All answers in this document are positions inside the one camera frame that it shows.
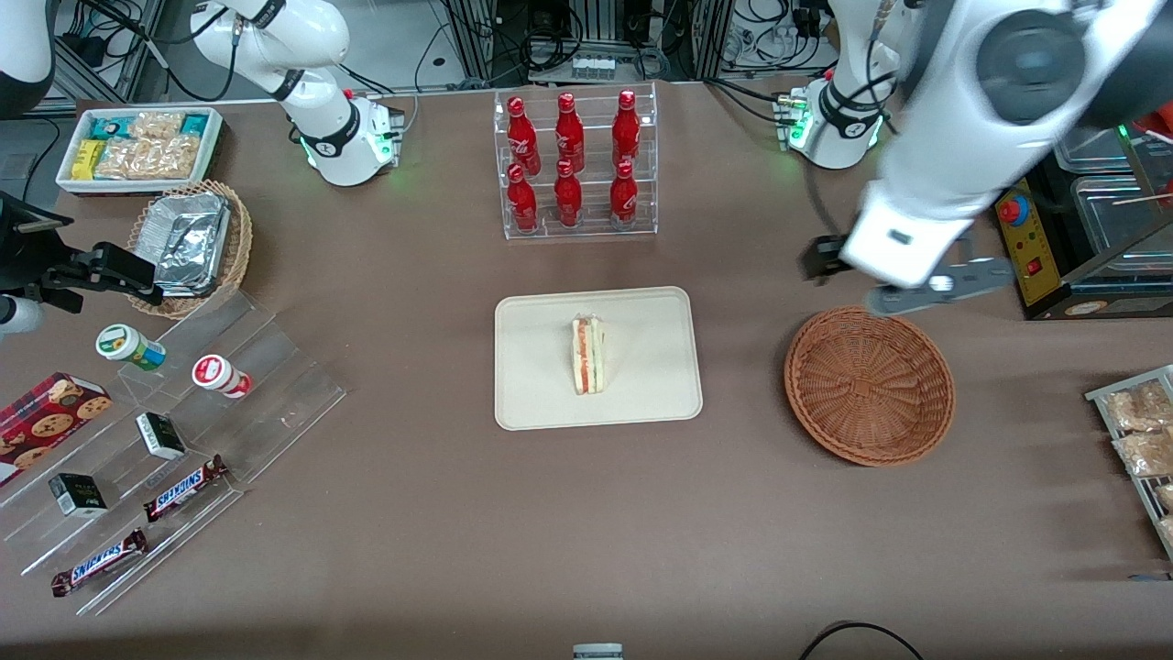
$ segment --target yellow snack package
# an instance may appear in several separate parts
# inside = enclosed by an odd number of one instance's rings
[[[69,178],[74,181],[90,181],[94,178],[94,168],[102,157],[106,149],[103,140],[82,140],[77,145],[77,155],[74,156],[74,164],[69,168]]]

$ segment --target brown table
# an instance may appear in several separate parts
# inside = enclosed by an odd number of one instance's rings
[[[804,319],[872,283],[800,279],[823,227],[766,122],[699,84],[659,93],[660,233],[585,245],[502,238],[491,93],[426,97],[402,166],[355,189],[306,165],[278,106],[224,106],[217,177],[256,222],[245,288],[351,394],[102,617],[0,550],[0,645],[22,645],[0,658],[513,660],[616,640],[632,660],[788,659],[840,619],[927,658],[1168,658],[1173,585],[1124,580],[1167,564],[1082,397],[1173,362],[1168,321],[1029,324],[1009,288],[917,313],[957,382],[952,431],[910,467],[846,464],[798,426],[780,362]],[[870,171],[820,175],[836,217]],[[65,195],[65,234],[121,239],[142,204]],[[999,250],[989,223],[978,237]],[[667,284],[692,298],[699,417],[497,428],[501,298]],[[0,401],[53,370],[111,379],[91,346],[116,320],[165,327],[116,294],[50,309],[0,345]],[[814,658],[906,656],[875,635]]]

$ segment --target red cookie box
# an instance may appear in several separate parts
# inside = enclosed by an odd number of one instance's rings
[[[102,388],[54,374],[0,410],[0,487],[110,408]]]

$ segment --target white container with red lid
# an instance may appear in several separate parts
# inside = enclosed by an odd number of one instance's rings
[[[205,355],[191,368],[191,380],[205,390],[238,400],[252,390],[252,379],[218,355]]]

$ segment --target snack tray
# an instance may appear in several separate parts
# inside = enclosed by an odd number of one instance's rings
[[[152,113],[183,113],[185,115],[208,115],[208,124],[203,135],[199,136],[199,150],[196,151],[196,164],[191,168],[191,175],[187,178],[152,178],[144,181],[109,181],[109,179],[75,179],[69,176],[73,169],[74,158],[77,156],[77,147],[90,131],[95,120],[124,117],[142,111]],[[192,185],[204,179],[208,168],[212,162],[212,154],[216,151],[216,142],[219,138],[221,127],[224,120],[213,108],[199,106],[138,106],[122,108],[101,108],[86,110],[77,117],[77,125],[69,138],[69,147],[57,168],[57,185],[62,190],[75,195],[137,195],[161,192],[178,188],[181,185]]]
[[[143,530],[150,547],[145,557],[121,562],[54,599],[77,614],[100,614],[157,569],[345,396],[290,342],[273,314],[239,291],[212,295],[158,341],[168,352],[158,370],[123,367],[107,386],[114,406],[0,490],[0,532],[13,566],[43,585],[45,598],[52,598],[54,574]],[[196,388],[191,366],[209,353],[249,374],[252,392],[233,401]],[[188,449],[183,458],[148,454],[135,424],[148,410],[171,419]],[[148,524],[143,505],[215,455],[230,474]],[[48,488],[57,472],[94,477],[109,510],[89,520],[62,516]]]
[[[1106,388],[1100,388],[1098,390],[1087,393],[1084,399],[1096,404],[1096,410],[1099,411],[1100,417],[1104,420],[1104,424],[1107,427],[1107,433],[1112,436],[1113,441],[1119,441],[1127,434],[1120,431],[1112,421],[1112,417],[1107,413],[1107,407],[1105,406],[1105,397],[1107,395],[1119,393],[1123,390],[1130,390],[1140,386],[1143,383],[1148,383],[1150,381],[1157,381],[1161,385],[1165,390],[1165,395],[1169,397],[1173,402],[1173,366],[1162,367],[1160,369],[1154,369],[1141,374],[1140,376],[1134,376],[1132,379],[1120,381]],[[1148,519],[1153,523],[1153,529],[1157,530],[1157,537],[1160,539],[1161,545],[1165,547],[1165,554],[1173,560],[1173,545],[1169,544],[1165,535],[1160,533],[1160,529],[1157,526],[1158,520],[1169,516],[1171,512],[1166,511],[1159,499],[1157,499],[1157,489],[1168,483],[1173,483],[1173,477],[1132,477],[1132,484],[1137,488],[1137,492],[1140,494],[1140,502],[1145,505],[1145,511],[1148,512]]]

